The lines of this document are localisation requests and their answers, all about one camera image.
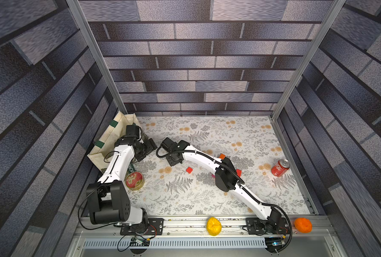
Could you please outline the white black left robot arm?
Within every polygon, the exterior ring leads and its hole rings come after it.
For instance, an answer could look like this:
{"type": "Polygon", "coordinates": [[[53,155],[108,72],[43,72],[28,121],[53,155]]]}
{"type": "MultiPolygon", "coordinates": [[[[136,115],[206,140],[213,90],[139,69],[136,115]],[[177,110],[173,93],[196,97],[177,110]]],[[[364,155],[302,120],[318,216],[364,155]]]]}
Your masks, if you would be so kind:
{"type": "Polygon", "coordinates": [[[114,144],[111,161],[96,183],[89,184],[86,202],[92,224],[147,225],[145,209],[133,207],[125,189],[125,172],[132,161],[142,161],[156,150],[155,142],[136,124],[114,144]]]}

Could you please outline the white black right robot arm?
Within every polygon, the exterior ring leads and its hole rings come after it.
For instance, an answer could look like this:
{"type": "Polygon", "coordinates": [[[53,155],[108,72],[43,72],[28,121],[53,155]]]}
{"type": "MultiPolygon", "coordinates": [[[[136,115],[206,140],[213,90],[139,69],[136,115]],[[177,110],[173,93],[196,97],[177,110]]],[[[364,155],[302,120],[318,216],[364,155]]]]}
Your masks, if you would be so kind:
{"type": "Polygon", "coordinates": [[[230,193],[248,206],[263,223],[266,232],[287,234],[292,224],[286,212],[279,206],[266,203],[247,188],[245,181],[237,174],[228,157],[217,158],[204,153],[189,142],[174,142],[165,138],[156,150],[158,158],[165,158],[170,166],[191,162],[208,170],[215,177],[215,185],[223,192],[230,193]]]}

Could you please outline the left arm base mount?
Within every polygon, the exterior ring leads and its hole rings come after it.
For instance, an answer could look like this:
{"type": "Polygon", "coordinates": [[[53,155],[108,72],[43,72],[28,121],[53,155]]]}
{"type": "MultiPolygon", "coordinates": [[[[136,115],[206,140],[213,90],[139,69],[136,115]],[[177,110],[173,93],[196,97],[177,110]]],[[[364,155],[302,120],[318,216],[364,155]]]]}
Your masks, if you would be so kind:
{"type": "Polygon", "coordinates": [[[120,230],[121,236],[161,236],[164,228],[163,218],[148,218],[147,222],[134,225],[123,225],[120,230]]]}

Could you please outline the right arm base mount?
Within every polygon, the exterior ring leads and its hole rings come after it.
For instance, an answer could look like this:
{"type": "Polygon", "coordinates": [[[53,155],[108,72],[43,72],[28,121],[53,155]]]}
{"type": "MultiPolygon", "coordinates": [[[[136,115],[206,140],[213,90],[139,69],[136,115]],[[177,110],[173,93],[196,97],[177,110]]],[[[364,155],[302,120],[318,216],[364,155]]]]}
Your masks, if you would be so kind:
{"type": "Polygon", "coordinates": [[[258,218],[246,218],[246,228],[250,235],[283,235],[290,233],[290,226],[287,220],[282,217],[277,223],[263,221],[258,218]]]}

